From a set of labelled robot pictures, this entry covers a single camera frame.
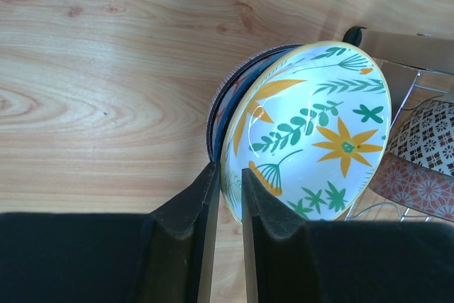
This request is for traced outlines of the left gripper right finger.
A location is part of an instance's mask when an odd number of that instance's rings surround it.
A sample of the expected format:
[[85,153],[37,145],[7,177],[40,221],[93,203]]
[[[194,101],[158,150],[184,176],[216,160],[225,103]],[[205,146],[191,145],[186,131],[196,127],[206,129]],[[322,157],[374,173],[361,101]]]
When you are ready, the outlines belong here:
[[453,227],[307,221],[242,171],[249,302],[452,302]]

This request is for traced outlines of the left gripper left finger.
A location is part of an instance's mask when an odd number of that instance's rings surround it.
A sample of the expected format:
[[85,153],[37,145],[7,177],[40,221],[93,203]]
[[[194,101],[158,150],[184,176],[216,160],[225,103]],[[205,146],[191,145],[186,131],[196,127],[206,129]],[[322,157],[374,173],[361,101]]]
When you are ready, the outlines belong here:
[[208,302],[220,166],[147,214],[1,215],[2,302]]

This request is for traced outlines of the yellow rim leaf bowl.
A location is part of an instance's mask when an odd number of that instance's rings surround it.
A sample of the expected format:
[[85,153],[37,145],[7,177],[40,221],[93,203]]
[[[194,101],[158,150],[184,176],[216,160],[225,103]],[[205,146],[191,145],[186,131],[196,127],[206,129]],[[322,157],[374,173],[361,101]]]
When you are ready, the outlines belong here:
[[363,50],[294,48],[237,101],[220,154],[221,190],[242,219],[242,172],[306,220],[341,216],[369,185],[391,126],[389,87]]

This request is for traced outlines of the black leaf coral bowl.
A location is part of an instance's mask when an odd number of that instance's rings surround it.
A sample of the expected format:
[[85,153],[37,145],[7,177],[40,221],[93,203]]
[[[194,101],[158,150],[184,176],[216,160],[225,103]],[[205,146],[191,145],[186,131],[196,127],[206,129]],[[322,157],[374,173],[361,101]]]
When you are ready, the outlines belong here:
[[453,177],[387,152],[369,188],[397,204],[453,221]]

